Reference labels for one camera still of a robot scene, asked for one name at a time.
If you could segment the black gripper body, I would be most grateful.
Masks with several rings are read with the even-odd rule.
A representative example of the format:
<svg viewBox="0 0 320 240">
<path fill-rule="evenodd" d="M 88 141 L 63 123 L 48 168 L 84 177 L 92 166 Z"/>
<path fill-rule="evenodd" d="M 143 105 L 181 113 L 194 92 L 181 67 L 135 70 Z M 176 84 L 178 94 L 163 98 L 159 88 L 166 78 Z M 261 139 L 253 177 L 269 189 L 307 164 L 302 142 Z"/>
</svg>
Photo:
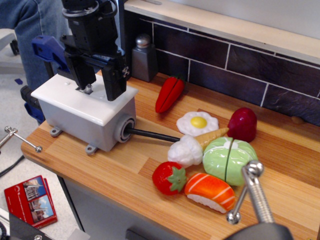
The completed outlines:
<svg viewBox="0 0 320 240">
<path fill-rule="evenodd" d="M 69 69 L 84 66 L 116 69 L 127 66 L 125 52 L 116 44 L 118 31 L 114 12 L 63 12 L 71 34 L 61 37 Z"/>
</svg>

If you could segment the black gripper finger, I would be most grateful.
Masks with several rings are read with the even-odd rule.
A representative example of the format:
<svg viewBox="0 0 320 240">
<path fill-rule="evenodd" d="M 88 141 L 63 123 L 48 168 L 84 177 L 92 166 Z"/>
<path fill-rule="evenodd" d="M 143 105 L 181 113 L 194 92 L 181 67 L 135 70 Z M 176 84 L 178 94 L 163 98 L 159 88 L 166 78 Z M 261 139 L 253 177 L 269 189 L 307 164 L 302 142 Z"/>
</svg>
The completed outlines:
<svg viewBox="0 0 320 240">
<path fill-rule="evenodd" d="M 83 54 L 66 49 L 64 57 L 73 80 L 81 90 L 84 90 L 87 85 L 91 85 L 96 81 L 94 68 L 87 64 Z"/>
<path fill-rule="evenodd" d="M 129 67 L 124 56 L 111 58 L 101 69 L 108 101 L 116 100 L 127 89 Z"/>
</svg>

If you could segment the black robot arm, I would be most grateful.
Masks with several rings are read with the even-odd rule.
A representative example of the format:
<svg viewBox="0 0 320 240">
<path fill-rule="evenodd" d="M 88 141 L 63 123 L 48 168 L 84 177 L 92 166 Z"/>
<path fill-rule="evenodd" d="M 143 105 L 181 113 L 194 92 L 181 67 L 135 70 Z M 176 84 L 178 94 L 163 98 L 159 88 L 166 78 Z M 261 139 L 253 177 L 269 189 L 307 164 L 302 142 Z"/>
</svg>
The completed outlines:
<svg viewBox="0 0 320 240">
<path fill-rule="evenodd" d="M 117 2 L 64 0 L 62 6 L 71 34 L 60 40 L 73 79 L 83 91 L 96 81 L 96 71 L 101 71 L 107 99 L 114 101 L 126 91 L 129 74 L 125 52 L 116 43 Z"/>
</svg>

